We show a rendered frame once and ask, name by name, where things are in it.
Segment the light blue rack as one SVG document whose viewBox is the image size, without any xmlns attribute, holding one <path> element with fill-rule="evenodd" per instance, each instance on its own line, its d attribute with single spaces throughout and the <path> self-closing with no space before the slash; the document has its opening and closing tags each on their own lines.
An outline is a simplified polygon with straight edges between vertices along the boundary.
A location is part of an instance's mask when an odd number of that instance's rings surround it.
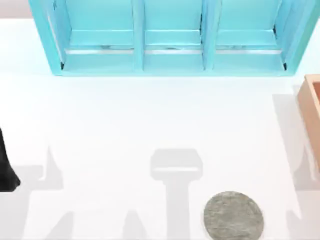
<svg viewBox="0 0 320 240">
<path fill-rule="evenodd" d="M 292 76 L 320 0 L 28 0 L 56 76 Z"/>
</svg>

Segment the grey round coaster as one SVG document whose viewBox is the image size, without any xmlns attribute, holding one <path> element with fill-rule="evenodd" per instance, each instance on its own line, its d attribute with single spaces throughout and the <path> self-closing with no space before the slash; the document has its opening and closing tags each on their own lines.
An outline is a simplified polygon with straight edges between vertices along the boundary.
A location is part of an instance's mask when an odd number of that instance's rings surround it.
<svg viewBox="0 0 320 240">
<path fill-rule="evenodd" d="M 223 191 L 205 204 L 203 225 L 212 240 L 260 240 L 265 220 L 252 198 L 237 191 Z"/>
</svg>

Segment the salmon-coloured shallow box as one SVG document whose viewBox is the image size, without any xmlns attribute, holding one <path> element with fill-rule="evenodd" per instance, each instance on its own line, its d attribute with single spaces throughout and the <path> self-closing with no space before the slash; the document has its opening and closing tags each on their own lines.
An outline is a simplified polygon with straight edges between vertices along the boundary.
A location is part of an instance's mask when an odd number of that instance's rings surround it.
<svg viewBox="0 0 320 240">
<path fill-rule="evenodd" d="M 320 173 L 320 74 L 306 74 L 297 94 L 298 106 Z"/>
</svg>

